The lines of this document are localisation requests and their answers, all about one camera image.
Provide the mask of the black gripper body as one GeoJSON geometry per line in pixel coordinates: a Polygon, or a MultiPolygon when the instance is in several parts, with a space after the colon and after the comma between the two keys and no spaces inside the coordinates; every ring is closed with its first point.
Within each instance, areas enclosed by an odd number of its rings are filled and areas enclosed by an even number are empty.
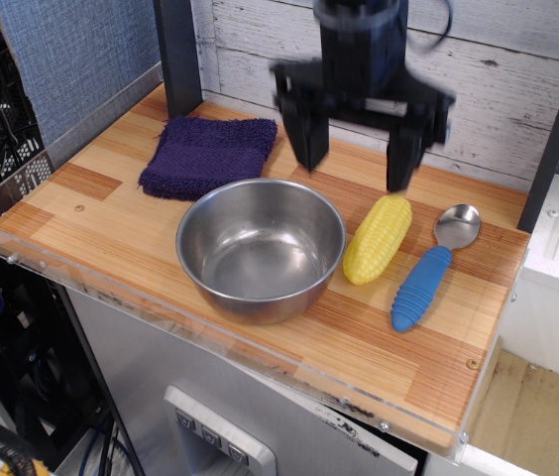
{"type": "Polygon", "coordinates": [[[314,104],[332,118],[387,130],[390,117],[370,101],[404,103],[408,112],[430,111],[434,144],[449,134],[454,95],[414,77],[405,64],[408,4],[405,1],[316,1],[321,56],[279,61],[272,67],[279,98],[314,104]]]}

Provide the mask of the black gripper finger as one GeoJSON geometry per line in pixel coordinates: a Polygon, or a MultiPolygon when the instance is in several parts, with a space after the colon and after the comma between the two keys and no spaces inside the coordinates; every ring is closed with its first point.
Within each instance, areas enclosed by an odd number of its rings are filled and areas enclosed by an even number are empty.
{"type": "Polygon", "coordinates": [[[313,172],[329,151],[329,117],[319,107],[291,96],[279,98],[279,111],[297,161],[313,172]]]}
{"type": "Polygon", "coordinates": [[[433,116],[430,111],[407,112],[403,117],[390,117],[386,129],[390,136],[387,189],[405,191],[425,151],[434,144],[433,116]]]}

